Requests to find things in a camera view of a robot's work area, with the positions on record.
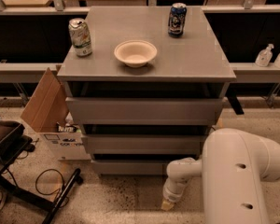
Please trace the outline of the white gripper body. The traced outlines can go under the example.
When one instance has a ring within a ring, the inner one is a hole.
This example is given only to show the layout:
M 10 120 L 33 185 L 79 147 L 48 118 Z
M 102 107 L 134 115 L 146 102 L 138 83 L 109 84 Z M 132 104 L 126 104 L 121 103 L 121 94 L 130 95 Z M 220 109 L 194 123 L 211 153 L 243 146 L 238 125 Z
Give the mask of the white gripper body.
M 163 198 L 171 203 L 178 203 L 184 193 L 185 188 L 188 186 L 188 182 L 174 182 L 171 179 L 167 179 L 163 186 Z

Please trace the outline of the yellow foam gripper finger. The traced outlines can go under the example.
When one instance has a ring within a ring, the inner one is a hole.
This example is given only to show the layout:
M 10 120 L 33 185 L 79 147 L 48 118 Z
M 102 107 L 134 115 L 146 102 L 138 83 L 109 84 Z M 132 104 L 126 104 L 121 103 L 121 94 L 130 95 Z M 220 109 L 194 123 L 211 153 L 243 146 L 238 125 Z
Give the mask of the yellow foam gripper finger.
M 175 204 L 168 200 L 163 200 L 161 203 L 161 209 L 163 211 L 170 211 L 171 209 L 174 208 L 174 206 L 175 206 Z

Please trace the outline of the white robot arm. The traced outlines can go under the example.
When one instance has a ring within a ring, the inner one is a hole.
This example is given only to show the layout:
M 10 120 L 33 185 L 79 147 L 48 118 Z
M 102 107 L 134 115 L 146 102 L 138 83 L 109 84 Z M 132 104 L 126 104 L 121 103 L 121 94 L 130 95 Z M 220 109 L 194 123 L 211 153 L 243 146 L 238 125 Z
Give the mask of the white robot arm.
M 252 133 L 219 129 L 198 160 L 171 161 L 161 208 L 172 209 L 194 176 L 203 182 L 206 224 L 270 224 L 261 183 L 280 180 L 280 145 Z

